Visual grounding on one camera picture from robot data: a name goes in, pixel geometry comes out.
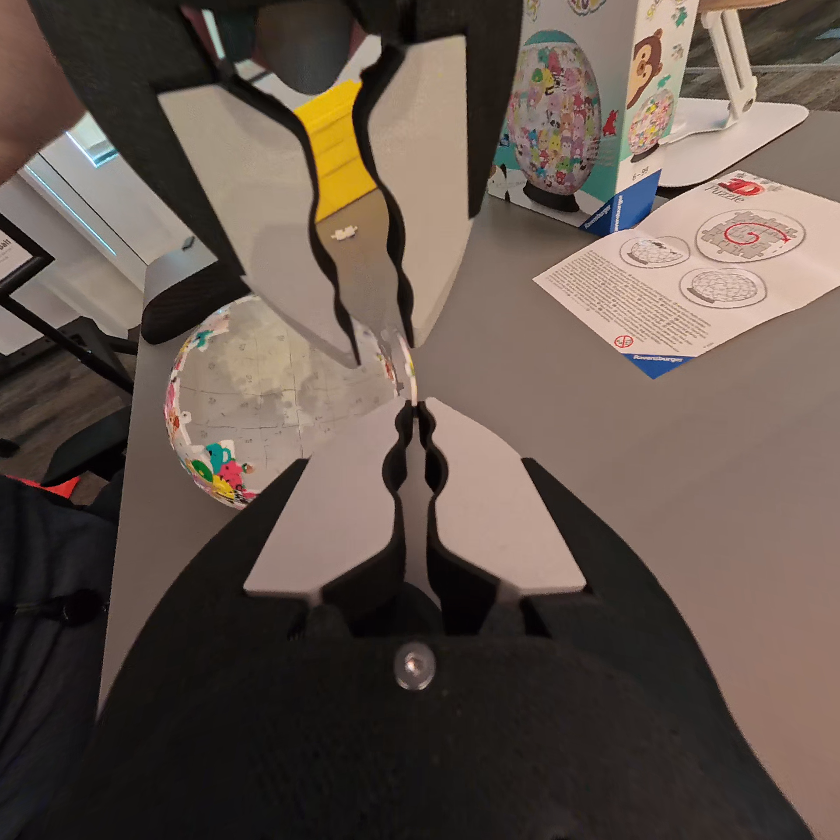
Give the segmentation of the black sign easel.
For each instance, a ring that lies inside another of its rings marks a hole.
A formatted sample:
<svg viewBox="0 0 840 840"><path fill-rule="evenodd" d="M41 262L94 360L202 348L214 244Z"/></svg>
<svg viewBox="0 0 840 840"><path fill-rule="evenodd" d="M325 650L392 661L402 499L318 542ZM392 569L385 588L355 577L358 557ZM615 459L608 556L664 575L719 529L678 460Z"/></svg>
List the black sign easel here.
<svg viewBox="0 0 840 840"><path fill-rule="evenodd" d="M118 354L136 357L139 352L139 344L136 341L109 335L101 331L92 319L84 317L74 321L70 325L70 334L65 334L10 295L2 295L1 306L17 320L72 355L90 371L121 391L133 394L133 379L118 359Z"/></svg>

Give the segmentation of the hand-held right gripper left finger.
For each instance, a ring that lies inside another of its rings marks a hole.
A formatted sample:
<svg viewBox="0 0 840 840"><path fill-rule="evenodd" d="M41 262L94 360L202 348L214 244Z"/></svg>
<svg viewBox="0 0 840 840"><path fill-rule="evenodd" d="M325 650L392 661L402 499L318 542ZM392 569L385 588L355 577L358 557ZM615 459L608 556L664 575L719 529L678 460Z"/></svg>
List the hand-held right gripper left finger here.
<svg viewBox="0 0 840 840"><path fill-rule="evenodd" d="M326 599L399 535L413 405L352 418L310 457L245 580L249 595Z"/></svg>

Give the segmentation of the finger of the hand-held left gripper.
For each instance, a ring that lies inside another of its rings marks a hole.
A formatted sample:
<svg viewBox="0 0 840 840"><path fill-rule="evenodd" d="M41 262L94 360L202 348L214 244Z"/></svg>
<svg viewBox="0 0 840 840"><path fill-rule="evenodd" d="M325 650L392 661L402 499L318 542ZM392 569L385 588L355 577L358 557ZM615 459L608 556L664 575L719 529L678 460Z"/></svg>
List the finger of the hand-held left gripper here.
<svg viewBox="0 0 840 840"><path fill-rule="evenodd" d="M302 122L236 75L157 98L244 283L320 351L358 367L338 272L316 236L317 173Z"/></svg>
<svg viewBox="0 0 840 840"><path fill-rule="evenodd" d="M466 37L381 48L364 68L354 116L371 175L398 214L394 256L411 287L413 347L454 285L471 231Z"/></svg>

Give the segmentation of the office chair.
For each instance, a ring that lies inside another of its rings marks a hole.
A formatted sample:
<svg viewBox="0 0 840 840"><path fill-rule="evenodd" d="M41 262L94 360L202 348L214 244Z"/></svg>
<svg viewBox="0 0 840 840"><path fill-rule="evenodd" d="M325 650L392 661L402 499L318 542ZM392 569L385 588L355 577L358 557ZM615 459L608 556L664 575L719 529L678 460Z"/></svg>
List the office chair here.
<svg viewBox="0 0 840 840"><path fill-rule="evenodd" d="M111 481L125 467L130 433L131 406L125 406L80 430L52 455L43 487L57 487L90 473Z"/></svg>

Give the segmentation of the person's dark clothing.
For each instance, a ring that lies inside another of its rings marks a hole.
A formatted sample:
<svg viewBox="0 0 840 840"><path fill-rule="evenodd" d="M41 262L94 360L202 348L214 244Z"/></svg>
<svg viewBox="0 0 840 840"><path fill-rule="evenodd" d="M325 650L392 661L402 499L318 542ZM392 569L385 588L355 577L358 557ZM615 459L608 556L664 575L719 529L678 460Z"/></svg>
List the person's dark clothing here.
<svg viewBox="0 0 840 840"><path fill-rule="evenodd" d="M1 838L25 838L98 709L123 473L87 505L1 485Z"/></svg>

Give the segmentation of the framed marker sign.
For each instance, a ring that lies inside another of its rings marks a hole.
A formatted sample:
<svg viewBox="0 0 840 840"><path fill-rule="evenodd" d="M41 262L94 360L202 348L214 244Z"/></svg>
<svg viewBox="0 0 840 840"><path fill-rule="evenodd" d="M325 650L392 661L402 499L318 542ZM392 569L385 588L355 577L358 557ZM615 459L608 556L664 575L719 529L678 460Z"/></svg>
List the framed marker sign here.
<svg viewBox="0 0 840 840"><path fill-rule="evenodd" d="M52 330L46 320L15 298L31 280L52 266L56 258L40 243L18 227L10 218L1 215L1 351L3 357L21 350L22 341L12 328L12 319L25 324L41 337Z"/></svg>

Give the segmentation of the puzzle box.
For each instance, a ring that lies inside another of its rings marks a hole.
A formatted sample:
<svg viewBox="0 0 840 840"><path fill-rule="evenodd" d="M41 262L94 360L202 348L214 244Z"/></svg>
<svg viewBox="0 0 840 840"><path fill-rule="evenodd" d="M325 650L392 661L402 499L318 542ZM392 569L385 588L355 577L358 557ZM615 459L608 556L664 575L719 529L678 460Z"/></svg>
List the puzzle box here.
<svg viewBox="0 0 840 840"><path fill-rule="evenodd" d="M655 202L698 1L527 1L487 192L598 237Z"/></svg>

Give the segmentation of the instruction leaflet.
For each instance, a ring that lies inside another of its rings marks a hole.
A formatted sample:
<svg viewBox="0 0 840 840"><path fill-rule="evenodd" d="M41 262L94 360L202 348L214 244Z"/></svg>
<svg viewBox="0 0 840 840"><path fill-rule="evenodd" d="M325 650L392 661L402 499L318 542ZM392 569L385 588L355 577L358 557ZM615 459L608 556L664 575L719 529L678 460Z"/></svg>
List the instruction leaflet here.
<svg viewBox="0 0 840 840"><path fill-rule="evenodd" d="M651 379L839 285L839 203L746 171L534 278Z"/></svg>

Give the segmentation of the colourful puzzle ball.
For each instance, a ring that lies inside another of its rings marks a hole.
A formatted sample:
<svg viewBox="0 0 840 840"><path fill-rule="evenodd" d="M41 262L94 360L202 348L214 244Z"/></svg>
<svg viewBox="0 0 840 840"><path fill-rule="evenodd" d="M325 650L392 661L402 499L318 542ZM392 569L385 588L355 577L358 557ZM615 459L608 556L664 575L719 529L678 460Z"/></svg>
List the colourful puzzle ball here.
<svg viewBox="0 0 840 840"><path fill-rule="evenodd" d="M377 336L353 326L362 362L353 369L317 349L254 294L195 328L169 375L164 422L175 456L200 490L243 510L349 420L400 398Z"/></svg>

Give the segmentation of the small orange object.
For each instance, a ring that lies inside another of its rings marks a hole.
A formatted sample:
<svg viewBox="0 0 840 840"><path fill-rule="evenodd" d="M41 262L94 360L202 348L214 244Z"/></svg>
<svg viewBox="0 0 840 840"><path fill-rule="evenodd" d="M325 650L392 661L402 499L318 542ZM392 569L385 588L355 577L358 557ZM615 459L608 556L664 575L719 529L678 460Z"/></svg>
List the small orange object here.
<svg viewBox="0 0 840 840"><path fill-rule="evenodd" d="M25 479L15 476L10 476L9 478L14 478L17 482L26 485L28 487L36 488L37 490L42 490L48 494L52 494L53 496L60 497L62 499L70 501L73 497L73 494L80 483L81 478L79 476L73 477L67 481L64 481L58 485L54 486L43 486L40 485L38 482L33 481L31 479Z"/></svg>

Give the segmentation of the person's left forearm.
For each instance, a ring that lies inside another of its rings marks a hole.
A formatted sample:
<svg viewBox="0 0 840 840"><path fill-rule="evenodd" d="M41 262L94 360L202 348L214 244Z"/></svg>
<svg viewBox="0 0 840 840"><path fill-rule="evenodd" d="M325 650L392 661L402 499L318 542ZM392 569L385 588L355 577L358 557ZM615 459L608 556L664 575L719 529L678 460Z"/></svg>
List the person's left forearm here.
<svg viewBox="0 0 840 840"><path fill-rule="evenodd" d="M1 184L86 110L26 1L1 2Z"/></svg>

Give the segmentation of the black wrist rest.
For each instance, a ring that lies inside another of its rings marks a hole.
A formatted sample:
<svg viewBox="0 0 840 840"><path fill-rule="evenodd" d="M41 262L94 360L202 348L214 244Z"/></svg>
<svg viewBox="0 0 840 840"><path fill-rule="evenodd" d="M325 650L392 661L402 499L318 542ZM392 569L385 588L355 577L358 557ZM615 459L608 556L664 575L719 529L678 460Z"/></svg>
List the black wrist rest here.
<svg viewBox="0 0 840 840"><path fill-rule="evenodd" d="M143 308L140 335L149 344L171 341L250 293L240 278L215 262L153 294Z"/></svg>

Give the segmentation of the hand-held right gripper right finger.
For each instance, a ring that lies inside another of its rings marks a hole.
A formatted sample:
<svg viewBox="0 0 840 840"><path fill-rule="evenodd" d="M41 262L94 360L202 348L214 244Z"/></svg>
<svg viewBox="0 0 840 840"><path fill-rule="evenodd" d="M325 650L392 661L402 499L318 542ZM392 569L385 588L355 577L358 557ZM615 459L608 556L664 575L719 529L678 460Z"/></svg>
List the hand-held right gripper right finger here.
<svg viewBox="0 0 840 840"><path fill-rule="evenodd" d="M477 421L428 397L427 576L437 597L582 592L585 577L519 453Z"/></svg>

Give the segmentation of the white tablet stand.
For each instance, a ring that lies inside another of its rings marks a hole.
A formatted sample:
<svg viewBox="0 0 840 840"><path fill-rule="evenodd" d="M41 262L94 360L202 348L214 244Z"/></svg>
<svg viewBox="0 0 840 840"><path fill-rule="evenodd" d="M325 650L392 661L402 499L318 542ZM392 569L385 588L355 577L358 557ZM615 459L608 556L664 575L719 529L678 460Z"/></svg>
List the white tablet stand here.
<svg viewBox="0 0 840 840"><path fill-rule="evenodd" d="M762 102L742 31L740 12L780 1L703 1L707 31L726 92L724 99L680 97L664 142L660 191L685 190L722 174L802 124L810 112L798 103Z"/></svg>

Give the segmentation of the joined puzzle pieces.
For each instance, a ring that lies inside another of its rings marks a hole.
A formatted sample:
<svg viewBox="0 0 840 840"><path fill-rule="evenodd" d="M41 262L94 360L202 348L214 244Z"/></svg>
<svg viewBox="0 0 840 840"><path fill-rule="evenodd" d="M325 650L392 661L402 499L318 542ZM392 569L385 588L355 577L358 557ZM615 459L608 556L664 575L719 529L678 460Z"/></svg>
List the joined puzzle pieces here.
<svg viewBox="0 0 840 840"><path fill-rule="evenodd" d="M385 327L376 338L379 357L395 396L416 406L417 376L408 341L396 327Z"/></svg>

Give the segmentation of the yellow plastic bin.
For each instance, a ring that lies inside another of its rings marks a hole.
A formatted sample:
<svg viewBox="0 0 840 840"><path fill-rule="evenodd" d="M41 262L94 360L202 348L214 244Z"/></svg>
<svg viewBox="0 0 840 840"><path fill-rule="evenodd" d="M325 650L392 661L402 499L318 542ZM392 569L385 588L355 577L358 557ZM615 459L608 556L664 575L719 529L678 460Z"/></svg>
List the yellow plastic bin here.
<svg viewBox="0 0 840 840"><path fill-rule="evenodd" d="M362 161L353 115L362 84L347 80L295 108L307 131L318 179L320 223L377 189Z"/></svg>

